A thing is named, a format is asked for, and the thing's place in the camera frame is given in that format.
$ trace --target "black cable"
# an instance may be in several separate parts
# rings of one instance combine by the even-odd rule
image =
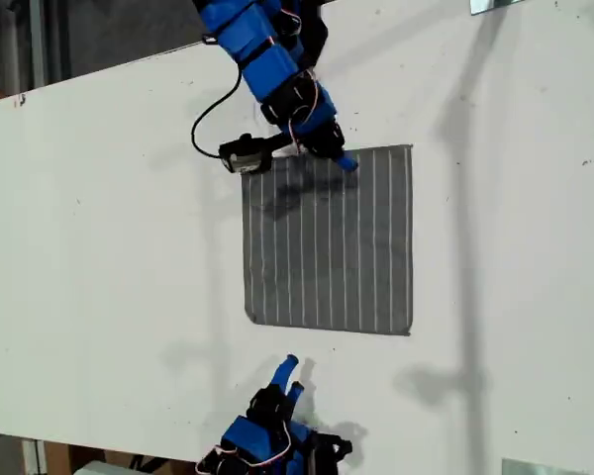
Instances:
[[[209,153],[208,151],[205,151],[202,148],[200,148],[200,146],[198,146],[198,143],[196,143],[196,128],[198,127],[198,124],[200,124],[200,121],[202,121],[205,117],[207,117],[209,115],[209,113],[211,113],[211,111],[213,111],[220,104],[222,104],[223,102],[225,102],[227,99],[229,99],[231,96],[233,96],[235,94],[235,92],[240,87],[241,82],[242,82],[242,70],[238,66],[238,80],[236,81],[236,85],[231,89],[231,91],[229,91],[227,94],[225,94],[223,97],[221,97],[216,102],[214,102],[211,106],[209,106],[207,108],[207,110],[205,112],[203,112],[198,117],[198,119],[196,119],[196,122],[194,122],[194,125],[191,128],[191,143],[194,145],[194,148],[196,148],[196,150],[198,150],[203,155],[208,156],[209,158],[221,158],[221,157],[219,155]]]

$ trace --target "robotic arm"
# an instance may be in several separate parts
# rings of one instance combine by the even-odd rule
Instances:
[[[319,15],[321,0],[194,0],[194,4],[211,32],[204,42],[221,46],[239,69],[236,87],[194,124],[194,146],[221,158],[237,173],[268,171],[272,153],[292,142],[354,171],[357,164],[344,152],[335,105],[312,72],[328,37]],[[244,134],[221,145],[218,155],[207,153],[197,146],[195,129],[236,91],[242,77],[266,121],[279,127],[281,134],[269,139]]]
[[[352,444],[291,421],[303,386],[286,386],[299,360],[289,354],[270,384],[251,399],[247,416],[238,416],[197,465],[198,475],[337,475],[337,464]]]

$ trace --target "metal leg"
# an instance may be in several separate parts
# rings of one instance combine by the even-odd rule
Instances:
[[[45,41],[45,2],[31,0],[31,50],[33,55],[33,81],[36,88],[49,83],[47,48]]]

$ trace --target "wire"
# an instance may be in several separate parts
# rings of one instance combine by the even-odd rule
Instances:
[[[292,37],[299,36],[301,34],[301,25],[302,25],[302,23],[301,23],[301,17],[299,15],[297,15],[296,13],[293,13],[293,12],[291,12],[289,10],[286,10],[285,8],[282,8],[281,9],[281,13],[283,13],[285,15],[288,15],[290,18],[292,18],[293,20],[296,20],[297,21],[297,23],[299,25],[297,26],[297,30],[295,30],[295,32],[293,32],[291,34],[291,36]]]
[[[244,460],[243,458],[239,457],[236,455],[236,457],[244,462],[246,465],[248,465],[248,467],[250,468],[259,468],[259,467],[265,467],[267,465],[270,465],[271,463],[275,463],[277,460],[279,460],[280,458],[284,457],[289,451],[290,448],[293,445],[293,441],[290,437],[290,432],[288,431],[288,426],[286,425],[286,421],[282,421],[283,426],[284,426],[284,433],[286,434],[286,438],[288,439],[288,443],[286,444],[286,448],[284,448],[281,452],[279,452],[276,455],[273,455],[272,457],[270,457],[267,460],[264,460],[263,462],[258,462],[258,463],[250,463],[246,460]],[[214,450],[216,451],[216,453],[218,453],[218,455],[221,455],[222,453],[228,453],[228,454],[236,454],[237,453],[237,449],[234,450],[225,450],[224,448],[216,445],[214,447]],[[205,458],[207,458],[207,456],[209,456],[211,452],[209,452],[207,455],[205,455],[205,457],[196,464],[195,470],[196,470],[196,474],[197,475],[213,475],[211,472],[205,472],[203,470],[199,470],[198,466],[205,460]]]
[[[310,75],[310,78],[313,80],[313,84],[315,85],[315,100],[313,101],[313,105],[310,108],[310,112],[308,113],[308,116],[306,116],[306,119],[304,119],[301,122],[301,124],[306,124],[308,121],[310,121],[310,118],[312,117],[313,112],[315,112],[315,109],[317,109],[317,103],[319,102],[319,86],[317,85],[317,78],[315,77],[315,74],[310,69],[306,69],[306,72]],[[297,137],[295,136],[295,131],[293,130],[293,117],[295,116],[295,114],[297,114],[299,111],[301,111],[305,107],[308,107],[308,106],[300,106],[297,109],[295,109],[295,112],[293,112],[292,116],[290,116],[290,119],[288,119],[288,133],[290,134],[290,138],[293,140],[293,143],[295,143],[295,145],[297,146],[297,153],[301,153],[301,146],[297,142]]]
[[[310,116],[312,116],[313,112],[315,112],[315,109],[317,109],[317,103],[319,102],[319,86],[317,85],[317,78],[310,69],[306,69],[306,72],[310,75],[310,78],[313,80],[313,84],[315,85],[315,100],[313,102],[313,107],[310,110],[310,113],[308,114],[308,117],[304,119],[304,122],[302,124],[306,124],[310,120]]]
[[[196,119],[196,122],[194,122],[194,125],[191,128],[191,144],[194,145],[194,148],[196,148],[196,150],[198,152],[202,153],[205,156],[208,156],[209,158],[218,158],[218,159],[221,159],[221,157],[219,155],[216,155],[214,153],[209,153],[208,151],[203,150],[200,146],[198,146],[198,143],[196,143],[196,128],[198,127],[198,124],[200,124],[200,122],[211,113],[211,111],[213,111],[214,109],[216,109],[220,104],[222,104],[227,99],[229,99],[231,96],[233,96],[236,93],[236,91],[238,90],[238,88],[240,87],[240,84],[241,83],[242,83],[242,70],[238,66],[238,79],[236,80],[236,84],[231,89],[231,91],[229,91],[227,94],[225,94],[220,99],[218,99],[216,102],[214,102],[211,106],[209,106],[205,110],[205,112],[203,112],[198,117],[198,119]]]
[[[292,447],[293,441],[290,438],[290,432],[288,431],[288,427],[286,426],[286,421],[282,421],[282,423],[284,424],[284,433],[286,434],[286,437],[288,438],[288,443],[286,444],[286,448],[284,448],[277,455],[274,455],[274,456],[270,457],[268,460],[264,460],[263,462],[248,463],[243,458],[241,458],[241,461],[244,462],[246,465],[248,465],[250,468],[265,467],[266,465],[270,465],[271,463],[276,462],[277,460],[282,458],[284,455],[286,455],[288,453],[288,451],[290,450],[290,447]]]

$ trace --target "gray towel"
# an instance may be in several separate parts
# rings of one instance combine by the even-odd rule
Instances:
[[[260,325],[409,334],[411,147],[310,156],[243,177],[245,309]]]

